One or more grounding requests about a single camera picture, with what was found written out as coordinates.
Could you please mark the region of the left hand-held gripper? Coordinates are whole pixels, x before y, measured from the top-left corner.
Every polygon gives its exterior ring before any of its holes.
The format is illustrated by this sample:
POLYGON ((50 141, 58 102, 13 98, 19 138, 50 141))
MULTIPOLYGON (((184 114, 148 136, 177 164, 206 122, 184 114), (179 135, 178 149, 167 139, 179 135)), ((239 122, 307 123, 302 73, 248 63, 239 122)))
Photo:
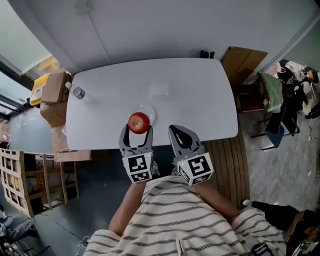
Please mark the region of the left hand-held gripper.
POLYGON ((148 127, 144 142, 137 149, 131 148, 129 134, 129 125, 126 124, 118 140, 125 171, 132 183, 149 181, 152 178, 153 127, 151 125, 148 127))

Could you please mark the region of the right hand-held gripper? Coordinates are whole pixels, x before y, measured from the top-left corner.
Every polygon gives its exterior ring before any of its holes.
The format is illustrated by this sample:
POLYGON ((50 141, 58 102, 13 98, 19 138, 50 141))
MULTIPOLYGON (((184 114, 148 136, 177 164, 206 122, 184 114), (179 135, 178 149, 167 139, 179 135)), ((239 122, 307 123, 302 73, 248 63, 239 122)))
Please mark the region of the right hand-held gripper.
POLYGON ((209 180, 214 173, 210 154, 205 152, 198 135, 181 125, 170 125, 168 135, 176 157, 190 153, 177 162, 177 171, 189 186, 209 180))

